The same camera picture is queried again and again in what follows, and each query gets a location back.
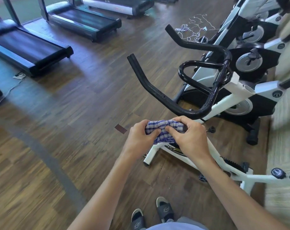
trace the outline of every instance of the folded cloth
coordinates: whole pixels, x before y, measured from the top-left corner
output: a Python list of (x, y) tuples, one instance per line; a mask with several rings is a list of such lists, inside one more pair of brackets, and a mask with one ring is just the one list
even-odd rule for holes
[(160, 120), (160, 121), (149, 121), (147, 123), (147, 126), (145, 127), (145, 133), (146, 135), (149, 135), (155, 129), (159, 128), (162, 130), (162, 132), (155, 139), (154, 144), (162, 142), (175, 143), (175, 139), (170, 135), (170, 133), (168, 133), (168, 131), (165, 130), (166, 126), (171, 126), (180, 133), (186, 132), (186, 126), (183, 123), (174, 120)]

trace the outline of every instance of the hand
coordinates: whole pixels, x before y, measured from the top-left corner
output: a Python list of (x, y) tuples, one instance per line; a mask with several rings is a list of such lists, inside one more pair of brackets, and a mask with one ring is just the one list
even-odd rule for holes
[(181, 151), (192, 160), (196, 166), (203, 160), (214, 161), (209, 152), (205, 127), (201, 125), (201, 123), (195, 122), (186, 116), (175, 117), (173, 120), (184, 123), (188, 127), (185, 133), (179, 133), (170, 126), (165, 127), (165, 130), (174, 137)]
[(122, 156), (136, 160), (141, 158), (154, 144), (154, 140), (161, 133), (161, 129), (154, 130), (150, 135), (145, 134), (145, 127), (149, 120), (143, 120), (130, 128), (128, 138), (123, 147)]

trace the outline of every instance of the person's left hand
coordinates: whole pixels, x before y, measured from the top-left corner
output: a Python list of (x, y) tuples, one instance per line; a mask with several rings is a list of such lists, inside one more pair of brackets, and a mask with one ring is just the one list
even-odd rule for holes
[(141, 158), (154, 144), (154, 140), (161, 133), (161, 129), (154, 130), (150, 135), (145, 134), (145, 127), (149, 120), (143, 120), (130, 128), (128, 138), (121, 153), (124, 157), (136, 160)]

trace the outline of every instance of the treadmill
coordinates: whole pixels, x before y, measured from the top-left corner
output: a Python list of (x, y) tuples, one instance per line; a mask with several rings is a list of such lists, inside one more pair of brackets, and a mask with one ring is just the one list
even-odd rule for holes
[(92, 40), (100, 41), (106, 34), (122, 26), (121, 19), (113, 19), (100, 13), (76, 6), (81, 0), (68, 0), (45, 6), (44, 0), (38, 0), (43, 19), (73, 31)]
[(0, 57), (34, 77), (74, 53), (71, 46), (23, 27), (10, 0), (3, 1), (13, 20), (0, 19)]
[(154, 6), (154, 0), (82, 0), (83, 4), (105, 10), (127, 14), (131, 16), (142, 16), (145, 11)]

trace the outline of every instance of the sandal strap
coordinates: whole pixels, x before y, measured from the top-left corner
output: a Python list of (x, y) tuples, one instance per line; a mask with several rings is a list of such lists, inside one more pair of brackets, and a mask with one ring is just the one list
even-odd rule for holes
[(168, 214), (173, 214), (174, 211), (170, 205), (170, 203), (163, 204), (157, 207), (158, 215), (160, 219), (164, 219)]
[(145, 220), (143, 216), (140, 216), (139, 218), (137, 218), (136, 220), (131, 222), (131, 229), (132, 230), (140, 230), (142, 228), (146, 228), (145, 227)]

